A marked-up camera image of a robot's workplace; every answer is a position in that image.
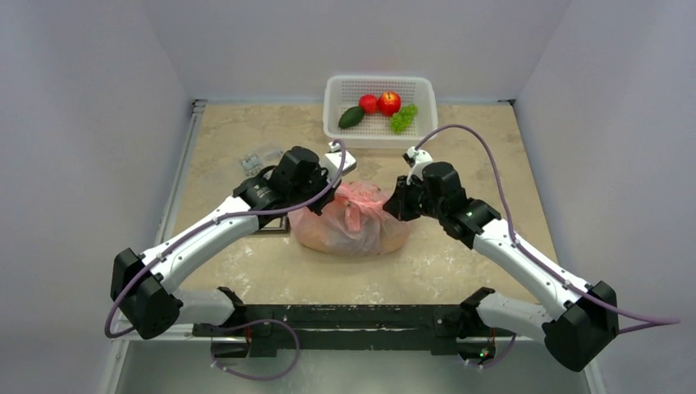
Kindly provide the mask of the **pink printed plastic bag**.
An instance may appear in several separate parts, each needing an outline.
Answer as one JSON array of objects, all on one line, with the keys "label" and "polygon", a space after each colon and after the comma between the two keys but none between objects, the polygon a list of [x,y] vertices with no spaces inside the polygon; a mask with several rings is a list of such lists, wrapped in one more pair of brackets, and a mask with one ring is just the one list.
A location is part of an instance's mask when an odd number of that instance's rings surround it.
[{"label": "pink printed plastic bag", "polygon": [[390,254],[408,241],[412,226],[382,209],[391,194],[369,181],[341,184],[317,215],[308,208],[288,214],[291,231],[304,247],[327,254]]}]

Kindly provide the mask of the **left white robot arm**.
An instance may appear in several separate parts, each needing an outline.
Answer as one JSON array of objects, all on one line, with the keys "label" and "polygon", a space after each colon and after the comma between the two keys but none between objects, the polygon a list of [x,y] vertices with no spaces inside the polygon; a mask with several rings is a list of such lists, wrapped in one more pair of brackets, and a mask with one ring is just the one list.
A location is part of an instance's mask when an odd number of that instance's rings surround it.
[{"label": "left white robot arm", "polygon": [[233,291],[185,292],[188,276],[232,243],[298,209],[320,214],[334,199],[355,157],[341,140],[322,156],[295,146],[279,162],[242,181],[211,213],[173,238],[143,252],[119,252],[112,267],[113,305],[104,324],[110,339],[136,332],[153,339],[177,324],[203,323],[233,336],[245,324]]}]

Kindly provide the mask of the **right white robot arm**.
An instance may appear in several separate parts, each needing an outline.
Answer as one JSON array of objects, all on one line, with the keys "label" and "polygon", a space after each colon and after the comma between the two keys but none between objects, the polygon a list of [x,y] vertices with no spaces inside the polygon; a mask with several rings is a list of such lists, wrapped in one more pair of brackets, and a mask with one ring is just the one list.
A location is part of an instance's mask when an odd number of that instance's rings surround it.
[{"label": "right white robot arm", "polygon": [[580,372],[618,336],[611,286],[591,284],[539,253],[496,209],[466,194],[450,163],[407,163],[410,171],[398,177],[384,210],[402,222],[437,220],[449,237],[501,267],[537,300],[482,287],[460,303],[459,338],[500,328],[541,342],[559,364]]}]

